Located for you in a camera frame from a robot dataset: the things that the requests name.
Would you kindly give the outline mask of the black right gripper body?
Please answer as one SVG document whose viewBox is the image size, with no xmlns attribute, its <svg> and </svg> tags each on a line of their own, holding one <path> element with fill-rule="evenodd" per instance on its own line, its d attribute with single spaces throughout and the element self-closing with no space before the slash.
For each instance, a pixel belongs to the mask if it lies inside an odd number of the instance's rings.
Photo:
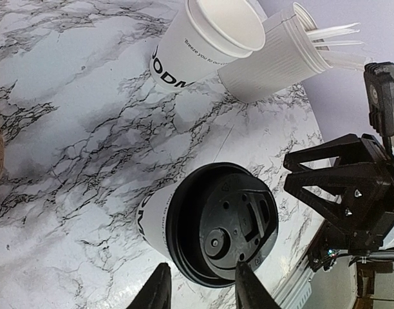
<svg viewBox="0 0 394 309">
<path fill-rule="evenodd" d="M 348 134 L 333 144 L 344 213 L 332 227 L 332 247 L 351 254 L 385 249 L 394 227 L 394 156 L 367 134 Z"/>
</svg>

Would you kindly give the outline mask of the black plastic cup lid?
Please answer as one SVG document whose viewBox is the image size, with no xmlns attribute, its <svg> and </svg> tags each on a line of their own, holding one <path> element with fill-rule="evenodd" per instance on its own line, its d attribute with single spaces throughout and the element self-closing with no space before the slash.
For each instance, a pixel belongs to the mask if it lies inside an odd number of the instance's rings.
<svg viewBox="0 0 394 309">
<path fill-rule="evenodd" d="M 217 162 L 193 171 L 174 190 L 165 226 L 169 256 L 190 281 L 209 288 L 235 282 L 239 262 L 257 270 L 279 230 L 267 184 L 240 165 Z"/>
</svg>

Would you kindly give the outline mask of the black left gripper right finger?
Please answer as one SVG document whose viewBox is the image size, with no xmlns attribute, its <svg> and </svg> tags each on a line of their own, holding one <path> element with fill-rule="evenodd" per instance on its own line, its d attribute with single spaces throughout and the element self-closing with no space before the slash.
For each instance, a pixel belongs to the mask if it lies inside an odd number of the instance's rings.
<svg viewBox="0 0 394 309">
<path fill-rule="evenodd" d="M 235 271 L 237 309 L 280 309 L 246 262 L 239 261 Z"/>
</svg>

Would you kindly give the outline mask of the white paper coffee cup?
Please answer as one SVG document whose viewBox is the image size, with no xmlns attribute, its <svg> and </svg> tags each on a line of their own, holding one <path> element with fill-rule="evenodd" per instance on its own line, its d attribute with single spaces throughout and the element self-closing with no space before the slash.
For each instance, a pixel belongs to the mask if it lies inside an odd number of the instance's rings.
<svg viewBox="0 0 394 309">
<path fill-rule="evenodd" d="M 152 192 L 138 206 L 136 225 L 143 239 L 173 261 L 180 257 L 180 231 L 185 227 L 183 185 Z"/>
</svg>

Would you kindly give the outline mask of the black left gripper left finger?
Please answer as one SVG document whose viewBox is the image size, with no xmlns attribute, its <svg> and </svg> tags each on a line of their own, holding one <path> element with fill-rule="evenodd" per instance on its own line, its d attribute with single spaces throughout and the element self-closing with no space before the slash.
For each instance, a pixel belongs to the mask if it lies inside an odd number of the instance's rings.
<svg viewBox="0 0 394 309">
<path fill-rule="evenodd" d="M 171 269 L 160 263 L 127 309 L 170 309 L 171 294 Z"/>
</svg>

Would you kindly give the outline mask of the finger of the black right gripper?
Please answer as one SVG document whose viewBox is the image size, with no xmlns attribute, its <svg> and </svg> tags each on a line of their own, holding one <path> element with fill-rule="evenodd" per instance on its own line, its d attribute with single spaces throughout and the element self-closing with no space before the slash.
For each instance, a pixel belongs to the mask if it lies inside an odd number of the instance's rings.
<svg viewBox="0 0 394 309">
<path fill-rule="evenodd" d="M 284 189 L 332 225 L 354 225 L 353 213 L 333 199 L 355 183 L 353 167 L 289 167 Z"/>
<path fill-rule="evenodd" d="M 288 153 L 283 166 L 298 176 L 355 176 L 361 172 L 361 164 L 337 165 L 324 169 L 311 169 L 303 163 L 327 158 L 346 158 L 358 150 L 361 141 L 355 134 L 348 134 L 330 142 Z"/>
</svg>

